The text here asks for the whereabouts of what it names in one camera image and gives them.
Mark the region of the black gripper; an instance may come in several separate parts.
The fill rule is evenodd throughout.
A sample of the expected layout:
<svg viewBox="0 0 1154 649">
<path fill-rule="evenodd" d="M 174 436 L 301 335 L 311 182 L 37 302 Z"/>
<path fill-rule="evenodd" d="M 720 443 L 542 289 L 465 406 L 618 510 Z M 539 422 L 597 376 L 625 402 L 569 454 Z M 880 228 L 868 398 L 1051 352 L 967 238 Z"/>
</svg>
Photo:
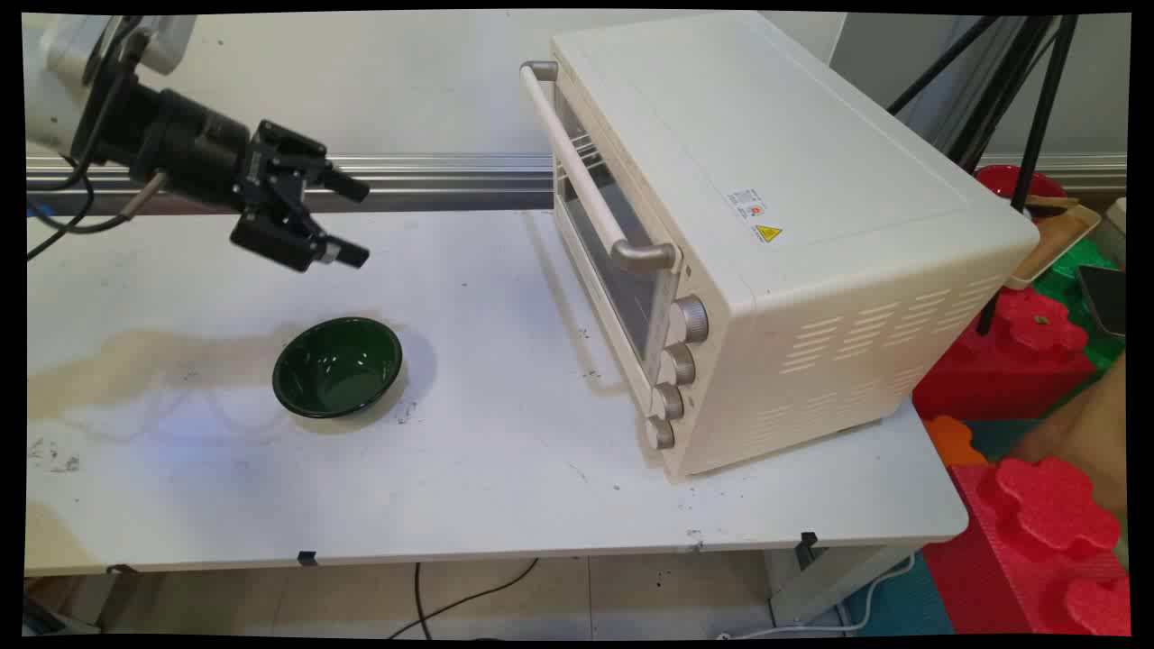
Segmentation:
<svg viewBox="0 0 1154 649">
<path fill-rule="evenodd" d="M 304 274 L 331 263 L 358 270 L 370 258 L 370 251 L 327 233 L 308 216 L 246 214 L 280 209 L 279 191 L 310 184 L 364 202 L 370 185 L 328 166 L 320 142 L 271 120 L 249 129 L 174 90 L 135 82 L 132 179 L 145 182 L 158 173 L 178 196 L 243 215 L 230 243 L 288 270 Z"/>
</svg>

